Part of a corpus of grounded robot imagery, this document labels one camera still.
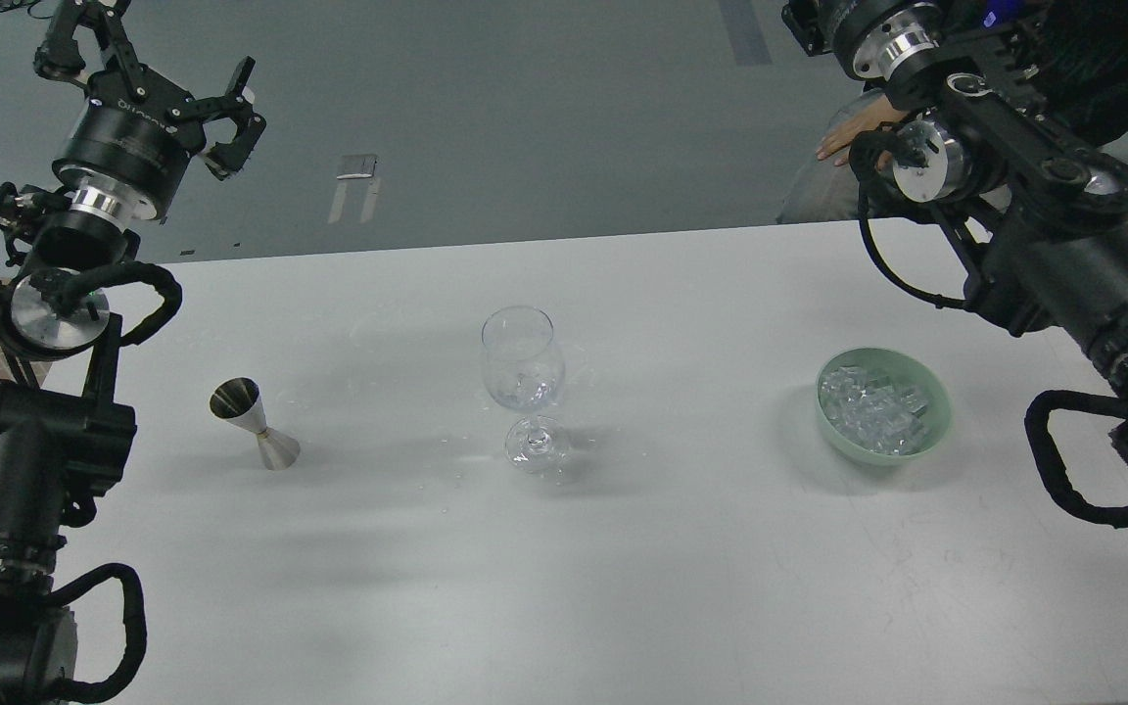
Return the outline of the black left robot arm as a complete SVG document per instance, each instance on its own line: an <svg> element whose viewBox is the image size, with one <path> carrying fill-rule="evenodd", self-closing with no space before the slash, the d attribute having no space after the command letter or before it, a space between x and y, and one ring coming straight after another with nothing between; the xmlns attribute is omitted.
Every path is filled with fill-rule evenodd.
<svg viewBox="0 0 1128 705"><path fill-rule="evenodd" d="M58 188L0 186L0 704L99 704L143 664L138 573L108 563L55 587L64 528L90 525L136 433L114 399L121 349L182 306L171 273L138 259L133 224L162 220L190 164L231 177L265 118L245 58L197 98L136 55L125 1L62 1L36 74L82 92L53 164Z"/></svg>

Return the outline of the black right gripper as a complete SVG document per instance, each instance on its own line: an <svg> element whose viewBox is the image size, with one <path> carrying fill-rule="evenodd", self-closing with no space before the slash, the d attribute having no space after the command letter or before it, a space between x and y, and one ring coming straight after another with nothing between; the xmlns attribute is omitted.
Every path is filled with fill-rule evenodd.
<svg viewBox="0 0 1128 705"><path fill-rule="evenodd" d="M832 52L855 80L885 80L936 49L945 12L936 1L784 1L779 18L809 58Z"/></svg>

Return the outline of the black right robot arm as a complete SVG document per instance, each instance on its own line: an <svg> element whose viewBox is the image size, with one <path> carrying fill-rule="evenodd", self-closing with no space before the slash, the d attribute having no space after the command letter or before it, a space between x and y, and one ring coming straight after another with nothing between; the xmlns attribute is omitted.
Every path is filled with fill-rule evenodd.
<svg viewBox="0 0 1128 705"><path fill-rule="evenodd" d="M1109 396L1048 390L1024 428L1040 479L1069 515L1128 528L1128 505L1070 485L1056 409L1118 420L1128 465L1128 164L1101 146L1128 129L1128 1L788 1L807 55L831 54L892 117L846 139L861 238L883 276L869 210L934 223L966 279L964 309L1017 338L1060 327Z"/></svg>

